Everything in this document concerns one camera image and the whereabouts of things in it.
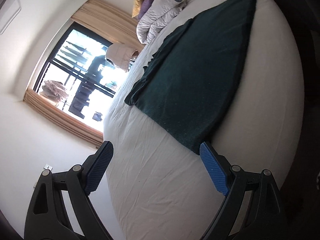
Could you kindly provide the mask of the dark green knit garment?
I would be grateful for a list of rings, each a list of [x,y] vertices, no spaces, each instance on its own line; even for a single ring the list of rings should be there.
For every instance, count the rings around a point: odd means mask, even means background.
[[[226,0],[168,35],[125,103],[198,153],[239,87],[257,0]]]

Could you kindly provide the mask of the beige curtain near side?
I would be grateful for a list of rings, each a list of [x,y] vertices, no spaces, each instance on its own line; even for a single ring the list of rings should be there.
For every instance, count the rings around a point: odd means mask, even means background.
[[[99,148],[103,143],[104,140],[102,132],[91,128],[83,122],[76,120],[72,116],[61,111],[32,89],[28,88],[25,91],[23,101],[56,126],[77,138],[94,145],[96,148]]]

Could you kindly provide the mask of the beige curtain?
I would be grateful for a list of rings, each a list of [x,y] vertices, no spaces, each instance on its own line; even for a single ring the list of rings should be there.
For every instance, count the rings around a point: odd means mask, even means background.
[[[122,43],[139,51],[144,48],[136,35],[136,19],[101,0],[88,0],[71,20],[112,43]]]
[[[77,138],[94,145],[96,148],[99,148],[103,143],[104,140],[102,132],[91,128],[83,122],[76,120],[72,116],[61,111],[32,89],[28,88],[25,91],[23,101],[56,126]]]

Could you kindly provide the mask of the black framed balcony window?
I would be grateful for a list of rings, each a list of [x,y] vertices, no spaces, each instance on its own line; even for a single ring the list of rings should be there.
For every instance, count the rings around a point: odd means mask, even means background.
[[[112,42],[72,23],[50,52],[33,90],[63,113],[103,130],[127,73],[105,59]]]

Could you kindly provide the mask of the beige curtain far side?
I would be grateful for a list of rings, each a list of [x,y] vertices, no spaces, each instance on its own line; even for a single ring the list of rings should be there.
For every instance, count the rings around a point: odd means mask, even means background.
[[[144,48],[136,35],[136,19],[101,0],[88,0],[71,20],[112,43],[122,43],[139,51]]]

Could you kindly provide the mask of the yellow pillow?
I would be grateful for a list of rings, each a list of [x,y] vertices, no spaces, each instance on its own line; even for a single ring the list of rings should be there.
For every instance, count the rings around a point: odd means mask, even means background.
[[[135,18],[136,16],[138,16],[142,3],[144,0],[134,0],[133,2],[133,8],[132,8],[132,18]]]

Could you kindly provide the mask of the purple pillow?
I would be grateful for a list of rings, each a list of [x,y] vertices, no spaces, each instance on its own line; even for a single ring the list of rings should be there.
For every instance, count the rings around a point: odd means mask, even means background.
[[[140,7],[140,12],[137,16],[137,20],[140,20],[143,15],[148,11],[148,9],[151,7],[152,3],[154,0],[144,0],[141,7]]]

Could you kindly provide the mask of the folded grey white duvet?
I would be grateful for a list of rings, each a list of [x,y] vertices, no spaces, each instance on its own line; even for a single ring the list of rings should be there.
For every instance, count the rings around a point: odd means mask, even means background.
[[[136,34],[141,44],[149,44],[185,7],[186,0],[153,0],[139,20]]]

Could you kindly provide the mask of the white wall socket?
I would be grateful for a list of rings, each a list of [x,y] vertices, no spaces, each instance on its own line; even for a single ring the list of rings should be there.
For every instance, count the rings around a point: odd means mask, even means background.
[[[48,165],[48,164],[46,164],[43,168],[44,168],[45,170],[50,170],[50,171],[53,169],[53,167],[50,166],[50,165]]]

